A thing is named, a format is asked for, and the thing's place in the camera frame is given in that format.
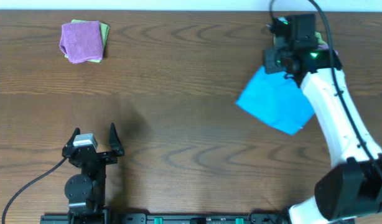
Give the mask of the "blue microfiber cloth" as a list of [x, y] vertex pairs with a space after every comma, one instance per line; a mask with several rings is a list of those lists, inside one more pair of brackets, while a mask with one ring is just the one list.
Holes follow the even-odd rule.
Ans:
[[260, 67], [241, 92], [236, 104], [264, 124], [286, 134], [300, 131], [314, 115], [314, 109], [285, 72], [267, 74]]

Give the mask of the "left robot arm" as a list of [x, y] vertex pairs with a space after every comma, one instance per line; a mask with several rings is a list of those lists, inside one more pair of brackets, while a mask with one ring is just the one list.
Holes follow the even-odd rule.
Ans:
[[124, 148], [112, 123], [109, 130], [110, 151], [98, 152], [92, 133], [81, 134], [76, 128], [62, 149], [62, 156], [81, 173], [65, 184], [68, 198], [68, 218], [72, 221], [102, 213], [105, 205], [106, 166], [116, 164], [124, 156]]

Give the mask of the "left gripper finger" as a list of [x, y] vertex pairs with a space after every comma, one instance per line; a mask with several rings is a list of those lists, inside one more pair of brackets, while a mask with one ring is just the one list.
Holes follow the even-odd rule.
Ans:
[[76, 136], [78, 136], [79, 134], [80, 134], [80, 128], [75, 128], [72, 136], [70, 137], [70, 139], [66, 143], [66, 146], [73, 146], [73, 142], [74, 142]]
[[111, 123], [109, 130], [109, 146], [112, 150], [122, 150], [122, 144], [118, 137], [114, 123]]

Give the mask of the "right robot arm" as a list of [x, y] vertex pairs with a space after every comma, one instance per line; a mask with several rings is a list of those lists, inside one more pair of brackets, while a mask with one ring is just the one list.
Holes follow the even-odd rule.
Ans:
[[382, 212], [382, 148], [364, 125], [331, 45], [321, 49], [315, 16], [273, 17], [274, 45], [264, 51], [267, 73], [283, 71], [312, 105], [325, 136], [331, 170], [314, 195], [289, 207], [282, 223], [353, 223]]

